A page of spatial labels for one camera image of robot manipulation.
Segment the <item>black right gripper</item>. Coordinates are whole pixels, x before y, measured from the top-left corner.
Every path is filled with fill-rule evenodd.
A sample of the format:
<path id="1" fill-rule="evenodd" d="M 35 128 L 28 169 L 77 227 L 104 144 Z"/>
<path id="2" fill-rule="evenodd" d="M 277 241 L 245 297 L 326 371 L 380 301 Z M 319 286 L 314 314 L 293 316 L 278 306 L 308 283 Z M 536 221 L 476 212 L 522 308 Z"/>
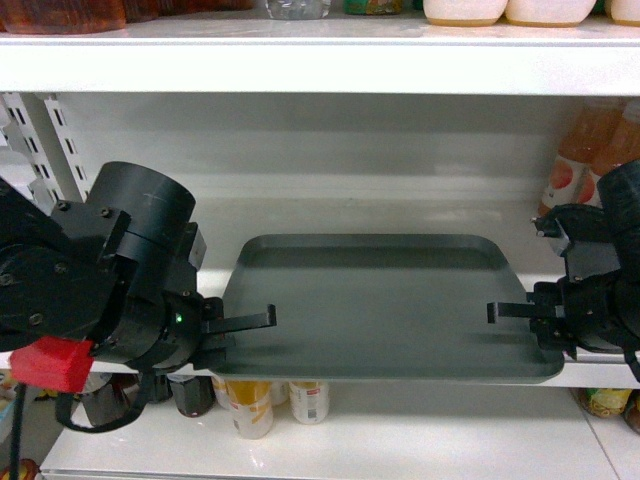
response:
<path id="1" fill-rule="evenodd" d="M 639 358 L 639 208 L 555 207 L 533 220 L 536 233 L 559 242 L 565 275 L 538 282 L 530 304 L 487 304 L 487 320 L 530 318 L 541 348 L 582 348 Z"/>

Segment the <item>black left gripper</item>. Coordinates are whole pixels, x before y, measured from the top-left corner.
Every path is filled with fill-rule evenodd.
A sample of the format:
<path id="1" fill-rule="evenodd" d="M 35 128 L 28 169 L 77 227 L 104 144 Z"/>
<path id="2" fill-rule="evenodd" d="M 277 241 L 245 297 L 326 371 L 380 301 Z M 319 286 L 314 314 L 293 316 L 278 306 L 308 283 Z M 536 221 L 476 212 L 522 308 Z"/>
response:
<path id="1" fill-rule="evenodd" d="M 228 333 L 277 325 L 272 304 L 263 313 L 226 317 L 221 298 L 195 292 L 187 296 L 165 292 L 159 304 L 129 298 L 112 318 L 118 325 L 102 332 L 92 355 L 138 372 L 170 373 L 187 364 L 213 370 L 234 344 Z"/>

